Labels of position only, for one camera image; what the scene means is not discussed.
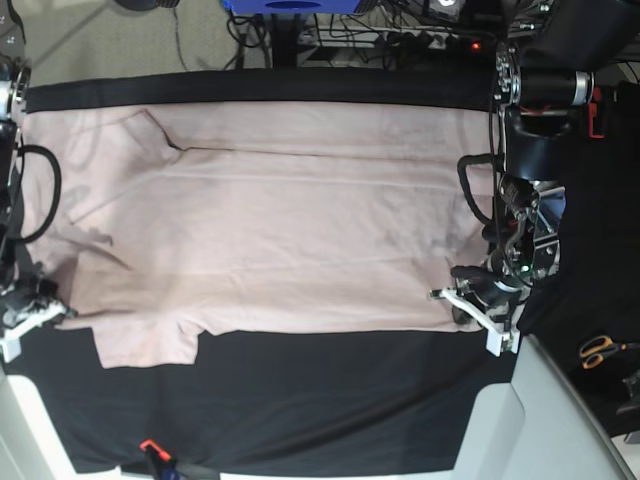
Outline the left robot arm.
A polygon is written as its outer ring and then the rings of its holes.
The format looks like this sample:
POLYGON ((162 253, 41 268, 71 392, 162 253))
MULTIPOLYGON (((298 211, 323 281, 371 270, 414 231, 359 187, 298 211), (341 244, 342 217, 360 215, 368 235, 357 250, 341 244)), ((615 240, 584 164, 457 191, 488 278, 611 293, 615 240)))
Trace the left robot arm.
POLYGON ((559 270, 565 207, 562 171, 587 139, 604 135, 596 73, 638 34, 635 1, 513 1, 495 49, 490 150, 457 165, 492 169, 493 207, 481 217, 490 250, 477 266, 455 266, 432 297, 462 324, 486 331, 487 350, 519 349, 518 320, 531 293, 559 270))

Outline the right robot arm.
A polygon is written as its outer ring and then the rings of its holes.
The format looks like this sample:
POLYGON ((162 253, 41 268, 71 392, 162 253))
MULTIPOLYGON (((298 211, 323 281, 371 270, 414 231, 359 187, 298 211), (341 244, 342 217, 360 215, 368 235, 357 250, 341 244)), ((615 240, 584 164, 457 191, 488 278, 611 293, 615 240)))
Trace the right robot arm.
POLYGON ((31 79, 25 56, 23 22, 11 1, 1 3, 1 358, 22 352, 21 339, 45 324, 73 318, 77 312, 58 295, 58 285, 28 259, 26 247, 52 225, 61 198, 62 175, 56 156, 24 141, 22 122, 31 79), (51 167, 53 195, 49 210, 34 232, 20 233, 24 214, 26 157, 42 157, 51 167))

